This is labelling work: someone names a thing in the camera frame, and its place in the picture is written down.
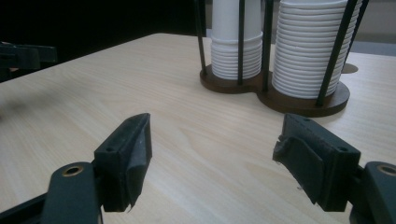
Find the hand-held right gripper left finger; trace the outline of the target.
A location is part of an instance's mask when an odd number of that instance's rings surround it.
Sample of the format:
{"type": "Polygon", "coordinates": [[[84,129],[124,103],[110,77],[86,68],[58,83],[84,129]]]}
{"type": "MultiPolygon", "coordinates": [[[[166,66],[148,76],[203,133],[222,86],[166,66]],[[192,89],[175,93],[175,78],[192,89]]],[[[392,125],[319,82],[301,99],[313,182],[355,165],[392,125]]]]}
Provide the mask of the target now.
{"type": "Polygon", "coordinates": [[[150,114],[126,119],[94,151],[94,168],[102,177],[101,201],[106,212],[124,212],[140,196],[152,158],[150,114]]]}

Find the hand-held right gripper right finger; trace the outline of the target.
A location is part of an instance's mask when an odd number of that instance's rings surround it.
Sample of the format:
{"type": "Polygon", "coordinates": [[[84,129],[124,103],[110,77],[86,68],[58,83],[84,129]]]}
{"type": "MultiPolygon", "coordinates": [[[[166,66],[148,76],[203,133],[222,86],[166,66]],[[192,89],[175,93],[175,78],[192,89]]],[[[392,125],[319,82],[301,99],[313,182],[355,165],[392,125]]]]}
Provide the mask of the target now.
{"type": "Polygon", "coordinates": [[[361,153],[312,119],[287,114],[273,160],[283,164],[311,203],[326,212],[346,209],[361,153]]]}

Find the dark wooden cup holder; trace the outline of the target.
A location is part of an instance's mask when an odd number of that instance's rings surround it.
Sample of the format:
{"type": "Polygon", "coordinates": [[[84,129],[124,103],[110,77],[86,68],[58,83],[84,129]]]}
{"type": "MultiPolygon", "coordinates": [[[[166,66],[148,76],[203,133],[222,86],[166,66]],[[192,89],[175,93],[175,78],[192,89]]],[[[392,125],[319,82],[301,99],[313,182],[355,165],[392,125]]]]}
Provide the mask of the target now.
{"type": "Polygon", "coordinates": [[[280,3],[276,4],[274,0],[261,0],[262,67],[259,74],[248,79],[242,78],[245,0],[240,0],[238,79],[228,80],[216,77],[212,73],[210,59],[202,62],[201,82],[207,89],[215,92],[254,92],[265,105],[282,113],[294,113],[306,117],[324,117],[335,114],[346,107],[350,96],[349,89],[341,82],[340,76],[368,2],[369,0],[347,0],[345,13],[316,99],[290,97],[272,86],[280,3]]]}

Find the stack of white paper cups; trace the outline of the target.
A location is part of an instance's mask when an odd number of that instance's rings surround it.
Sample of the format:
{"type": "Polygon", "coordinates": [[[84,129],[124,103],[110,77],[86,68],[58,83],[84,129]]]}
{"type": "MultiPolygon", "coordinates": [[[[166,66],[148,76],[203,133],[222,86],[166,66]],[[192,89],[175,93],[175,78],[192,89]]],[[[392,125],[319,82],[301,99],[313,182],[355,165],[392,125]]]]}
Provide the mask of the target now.
{"type": "MultiPolygon", "coordinates": [[[[239,1],[213,0],[211,65],[216,77],[238,79],[239,1]]],[[[262,67],[262,3],[245,0],[242,78],[259,74],[262,67]]]]}
{"type": "Polygon", "coordinates": [[[280,0],[272,86],[299,99],[316,99],[347,0],[280,0]]]}

